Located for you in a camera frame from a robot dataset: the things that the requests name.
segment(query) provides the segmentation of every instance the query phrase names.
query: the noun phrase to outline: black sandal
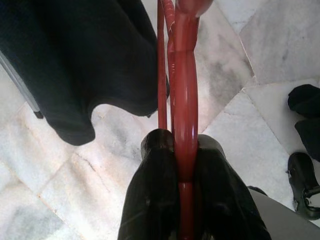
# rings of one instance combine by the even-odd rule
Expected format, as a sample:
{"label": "black sandal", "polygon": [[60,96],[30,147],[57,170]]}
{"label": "black sandal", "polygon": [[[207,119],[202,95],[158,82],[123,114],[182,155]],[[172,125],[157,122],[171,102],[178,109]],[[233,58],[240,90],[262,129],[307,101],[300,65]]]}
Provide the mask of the black sandal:
{"label": "black sandal", "polygon": [[288,160],[288,176],[293,191],[295,211],[308,220],[320,219],[320,186],[311,158],[303,152],[293,153]]}

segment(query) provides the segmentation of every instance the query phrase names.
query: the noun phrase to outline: black cloth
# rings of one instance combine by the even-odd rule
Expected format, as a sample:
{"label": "black cloth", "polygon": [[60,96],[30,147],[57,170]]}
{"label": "black cloth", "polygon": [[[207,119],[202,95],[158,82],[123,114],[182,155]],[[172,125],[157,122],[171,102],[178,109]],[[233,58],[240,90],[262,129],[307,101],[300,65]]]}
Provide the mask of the black cloth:
{"label": "black cloth", "polygon": [[[199,135],[194,183],[195,239],[270,240],[248,188],[226,161],[218,142]],[[180,198],[173,136],[150,132],[141,144],[142,163],[128,187],[118,240],[167,240],[179,229]]]}
{"label": "black cloth", "polygon": [[157,109],[157,38],[140,0],[0,0],[0,51],[72,145],[95,138],[99,104]]}
{"label": "black cloth", "polygon": [[320,88],[305,84],[293,89],[288,98],[292,111],[306,117],[295,124],[308,154],[320,162]]}

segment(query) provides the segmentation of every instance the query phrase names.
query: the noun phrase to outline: dark fabric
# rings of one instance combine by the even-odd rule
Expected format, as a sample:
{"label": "dark fabric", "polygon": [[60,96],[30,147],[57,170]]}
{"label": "dark fabric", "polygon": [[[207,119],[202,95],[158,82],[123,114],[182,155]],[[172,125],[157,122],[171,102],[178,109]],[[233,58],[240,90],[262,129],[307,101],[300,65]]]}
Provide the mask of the dark fabric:
{"label": "dark fabric", "polygon": [[[248,188],[213,138],[200,135],[195,168],[195,239],[270,240]],[[167,240],[179,230],[179,189],[172,134],[149,133],[128,187],[118,240]]]}
{"label": "dark fabric", "polygon": [[320,88],[305,84],[289,93],[288,105],[292,111],[308,118],[295,124],[308,154],[320,161]]}
{"label": "dark fabric", "polygon": [[98,104],[157,109],[157,39],[140,0],[0,0],[0,51],[70,144],[95,138]]}

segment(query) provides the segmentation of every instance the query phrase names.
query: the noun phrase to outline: marble floor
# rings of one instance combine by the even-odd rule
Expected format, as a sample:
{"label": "marble floor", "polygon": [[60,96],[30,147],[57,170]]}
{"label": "marble floor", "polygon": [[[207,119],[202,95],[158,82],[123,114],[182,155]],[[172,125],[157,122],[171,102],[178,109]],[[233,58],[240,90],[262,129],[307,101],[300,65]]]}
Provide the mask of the marble floor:
{"label": "marble floor", "polygon": [[[143,3],[155,26],[156,1]],[[287,99],[299,85],[320,87],[319,8],[317,0],[217,0],[195,50],[199,132],[220,142],[247,185],[290,209],[288,158],[306,150],[294,127],[302,117]],[[0,102],[0,239],[117,239],[140,143],[157,115],[100,105],[95,140],[75,147],[34,116],[2,67]]]}

